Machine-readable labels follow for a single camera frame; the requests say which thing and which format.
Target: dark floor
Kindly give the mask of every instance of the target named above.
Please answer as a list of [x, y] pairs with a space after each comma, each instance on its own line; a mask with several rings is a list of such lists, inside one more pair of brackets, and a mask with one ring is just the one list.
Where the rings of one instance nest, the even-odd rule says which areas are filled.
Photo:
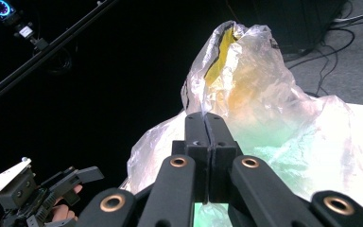
[[[363, 13], [363, 1], [352, 2], [351, 15]], [[74, 64], [69, 73], [38, 69], [0, 97], [0, 172], [23, 156], [32, 160], [39, 182], [69, 166], [98, 166], [106, 178], [84, 185], [77, 211], [97, 192], [119, 186], [131, 147], [182, 109], [180, 89], [190, 64], [223, 21], [207, 1], [120, 1], [66, 46]], [[355, 40], [338, 52], [322, 87], [363, 104], [363, 25], [350, 29]], [[349, 41], [350, 33], [335, 31], [325, 40], [334, 48]], [[334, 55], [328, 58], [322, 73], [333, 67]], [[324, 63], [292, 69], [306, 92], [316, 93]]]

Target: crumpled plastic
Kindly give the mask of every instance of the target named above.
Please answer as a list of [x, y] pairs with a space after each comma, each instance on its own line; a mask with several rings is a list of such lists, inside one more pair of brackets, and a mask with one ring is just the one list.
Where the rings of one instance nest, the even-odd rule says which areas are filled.
[[[130, 192], [154, 183], [172, 141], [184, 138], [184, 118], [210, 112], [224, 118], [244, 154], [266, 161], [296, 195], [310, 201], [314, 192], [336, 190], [355, 199], [363, 152], [352, 134], [353, 112], [337, 96], [315, 98], [297, 86], [267, 26], [217, 27], [192, 63], [181, 100], [183, 112], [132, 148]], [[206, 226], [216, 226], [212, 221]]]

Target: black plastic part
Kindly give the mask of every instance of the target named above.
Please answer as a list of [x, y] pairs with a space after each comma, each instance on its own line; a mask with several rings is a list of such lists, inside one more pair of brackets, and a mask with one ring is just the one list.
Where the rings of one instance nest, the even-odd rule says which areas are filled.
[[18, 217], [16, 215], [15, 210], [6, 211], [5, 215], [1, 218], [0, 226], [1, 227], [11, 227], [15, 226], [14, 224], [18, 221]]
[[[333, 198], [332, 202], [326, 201], [326, 198]], [[311, 210], [325, 226], [363, 226], [363, 207], [350, 197], [336, 191], [315, 193], [311, 200]]]
[[208, 202], [209, 194], [209, 138], [201, 113], [192, 113], [185, 117], [184, 141], [173, 141], [172, 154], [185, 154], [196, 162], [196, 202]]
[[235, 158], [231, 177], [257, 226], [323, 226], [263, 160]]
[[[105, 203], [105, 199], [111, 197], [121, 198], [121, 201], [117, 200], [118, 203], [114, 202], [112, 204], [112, 210], [104, 211], [101, 209], [101, 203]], [[98, 193], [90, 201], [78, 217], [76, 226], [129, 226], [128, 223], [134, 207], [135, 198], [129, 191], [118, 188], [109, 188]]]
[[0, 203], [7, 209], [18, 209], [28, 199], [36, 188], [31, 169], [17, 175], [1, 192]]
[[209, 201], [229, 202], [232, 190], [229, 171], [234, 158], [243, 153], [222, 117], [207, 113], [205, 127], [211, 143]]
[[144, 188], [142, 191], [134, 195], [136, 204], [128, 226], [137, 226], [138, 221], [143, 215], [144, 208], [146, 207], [149, 198], [149, 193], [151, 193], [153, 186], [154, 184], [151, 184], [150, 186]]
[[44, 50], [49, 46], [49, 43], [45, 39], [37, 40], [35, 43], [33, 43], [35, 47], [37, 47], [39, 50]]
[[73, 168], [69, 168], [66, 171], [63, 171], [64, 178], [49, 188], [50, 191], [55, 192], [57, 198], [63, 197], [70, 206], [73, 206], [80, 200], [79, 196], [73, 190], [77, 184], [88, 183], [103, 178], [101, 171], [96, 166], [84, 168], [82, 170], [72, 170]]
[[58, 197], [55, 196], [54, 192], [49, 192], [43, 203], [35, 214], [35, 217], [40, 220], [42, 223], [49, 222], [53, 218], [53, 214], [51, 213], [52, 208], [54, 207]]
[[74, 172], [75, 170], [76, 169], [74, 167], [70, 166], [70, 167], [66, 168], [64, 171], [60, 171], [60, 172], [56, 173], [55, 175], [53, 175], [52, 177], [46, 179], [45, 181], [43, 181], [40, 184], [40, 186], [41, 187], [51, 187], [52, 185], [59, 182], [61, 179], [63, 179], [70, 173]]
[[73, 227], [73, 226], [76, 226], [76, 220], [74, 218], [49, 222], [44, 225], [44, 227]]
[[83, 183], [93, 182], [104, 178], [101, 170], [99, 170], [99, 168], [96, 166], [83, 168], [78, 170], [76, 174]]
[[186, 155], [164, 159], [139, 227], [193, 226], [195, 168]]
[[33, 194], [28, 198], [26, 203], [17, 210], [17, 216], [19, 218], [28, 218], [35, 214], [38, 208], [45, 201], [47, 195], [49, 194], [46, 188], [38, 188], [33, 192]]
[[38, 220], [35, 216], [31, 216], [26, 220], [27, 226], [36, 226], [36, 227], [43, 227], [44, 223]]
[[228, 207], [228, 215], [231, 220], [233, 227], [256, 227], [254, 220], [251, 216], [247, 216], [247, 214], [243, 214], [232, 205]]

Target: blue light ring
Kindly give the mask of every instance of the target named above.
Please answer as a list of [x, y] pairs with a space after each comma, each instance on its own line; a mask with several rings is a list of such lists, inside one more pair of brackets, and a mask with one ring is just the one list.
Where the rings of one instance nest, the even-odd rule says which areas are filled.
[[3, 4], [8, 9], [7, 11], [5, 11], [5, 13], [0, 12], [0, 16], [8, 16], [11, 12], [10, 5], [7, 2], [2, 1], [2, 0], [0, 0], [0, 3]]

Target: human hand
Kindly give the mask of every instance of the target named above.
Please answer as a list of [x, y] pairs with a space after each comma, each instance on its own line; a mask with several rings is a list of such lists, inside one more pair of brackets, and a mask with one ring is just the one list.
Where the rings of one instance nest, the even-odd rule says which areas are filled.
[[[78, 184], [75, 186], [74, 190], [76, 193], [81, 191], [82, 185]], [[57, 199], [55, 204], [57, 204], [62, 198]], [[58, 221], [58, 220], [64, 220], [68, 218], [74, 218], [75, 220], [78, 220], [78, 217], [76, 216], [75, 212], [69, 209], [69, 206], [65, 204], [57, 205], [52, 208], [52, 222]]]

